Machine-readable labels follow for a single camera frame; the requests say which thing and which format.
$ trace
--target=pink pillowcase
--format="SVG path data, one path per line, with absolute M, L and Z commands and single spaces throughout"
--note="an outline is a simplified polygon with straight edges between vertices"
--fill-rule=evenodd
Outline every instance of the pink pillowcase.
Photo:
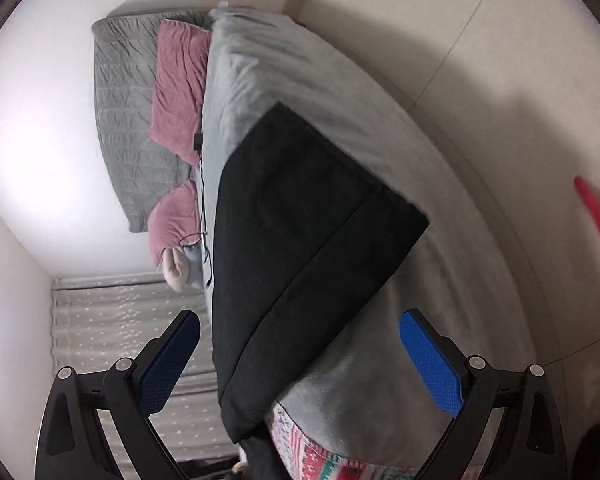
M 162 197 L 147 221 L 151 258 L 160 265 L 165 249 L 200 241 L 198 191 L 193 180 L 185 180 Z
M 190 23 L 164 20 L 158 30 L 149 138 L 193 167 L 200 164 L 193 135 L 202 127 L 210 43 L 211 32 Z

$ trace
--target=bed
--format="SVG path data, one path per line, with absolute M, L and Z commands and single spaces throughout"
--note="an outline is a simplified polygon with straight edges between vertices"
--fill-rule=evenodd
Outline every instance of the bed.
M 275 404 L 307 437 L 341 456 L 417 468 L 448 418 L 429 399 L 400 344 L 400 314 L 417 307 L 465 353 L 523 369 L 534 361 L 534 345 L 502 254 L 442 155 L 355 63 L 286 16 L 249 9 L 191 12 L 98 22 L 96 95 L 107 95 L 107 84 L 142 86 L 141 105 L 147 107 L 159 20 L 195 15 L 212 29 L 202 173 L 196 178 L 205 190 L 198 195 L 210 254 L 205 294 L 224 426 L 234 442 L 260 458 L 267 439 L 263 421 Z M 124 36 L 138 30 L 143 36 L 134 37 L 133 49 L 119 49 L 115 58 L 98 54 L 111 31 Z M 99 80 L 107 59 L 149 67 L 123 71 L 142 85 Z M 120 95 L 130 94 L 123 89 Z M 138 171 L 146 159 L 124 155 L 145 142 L 148 120 L 141 113 L 138 124 L 138 101 L 120 95 L 132 127 L 121 148 L 99 121 L 101 146 L 131 229 L 142 230 L 142 208 L 149 210 L 162 190 L 154 174 Z M 96 99 L 99 105 L 111 107 Z M 349 173 L 324 180 L 322 168 L 312 180 L 319 164 L 303 164 L 324 156 Z M 282 158 L 284 164 L 277 163 Z M 136 165 L 134 177 L 122 179 L 130 183 L 122 195 L 114 178 L 128 171 L 116 166 L 121 160 Z M 190 171 L 164 154 L 152 161 L 149 166 L 168 166 L 167 187 Z M 331 166 L 328 173 L 334 175 Z M 322 188 L 324 182 L 333 187 Z M 375 201 L 351 206 L 350 218 L 362 216 L 352 227 L 336 206 L 356 202 L 360 186 L 371 189 L 365 197 Z M 340 238 L 324 256 L 330 245 L 318 238 L 327 221 L 335 222 Z M 333 233 L 323 237 L 338 238 Z M 269 238 L 277 243 L 264 250 Z M 299 239 L 317 249 L 304 254 Z M 488 431 L 492 437 L 495 429 Z M 487 450 L 488 438 L 475 466 L 484 463 Z M 271 476 L 270 470 L 261 473 Z M 285 472 L 274 476 L 284 478 Z

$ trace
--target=blue armrest pad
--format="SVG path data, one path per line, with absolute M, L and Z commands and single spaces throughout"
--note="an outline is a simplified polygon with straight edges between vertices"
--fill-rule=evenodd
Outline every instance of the blue armrest pad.
M 164 408 L 199 341 L 200 320 L 191 312 L 142 377 L 138 398 L 142 415 L 148 417 Z
M 400 339 L 438 408 L 458 416 L 464 405 L 460 378 L 409 312 L 402 315 Z

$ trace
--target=curtain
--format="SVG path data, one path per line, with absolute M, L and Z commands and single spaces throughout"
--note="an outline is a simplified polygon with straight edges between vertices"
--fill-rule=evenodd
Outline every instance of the curtain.
M 121 357 L 136 357 L 181 309 L 192 310 L 202 324 L 200 343 L 164 409 L 150 420 L 177 462 L 236 454 L 220 419 L 204 293 L 195 289 L 177 293 L 166 283 L 151 279 L 135 279 L 139 283 L 128 285 L 117 283 L 120 281 L 54 285 L 52 353 L 56 370 L 69 365 L 78 373 L 97 372 Z M 100 412 L 100 418 L 123 475 L 137 478 L 109 412 Z

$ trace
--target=patterned fabric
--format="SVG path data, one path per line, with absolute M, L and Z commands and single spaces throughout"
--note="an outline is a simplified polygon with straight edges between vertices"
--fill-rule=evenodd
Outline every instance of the patterned fabric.
M 302 433 L 277 404 L 266 419 L 271 439 L 293 480 L 413 480 L 417 468 L 374 465 L 329 452 Z M 462 480 L 477 480 L 481 466 L 470 467 Z

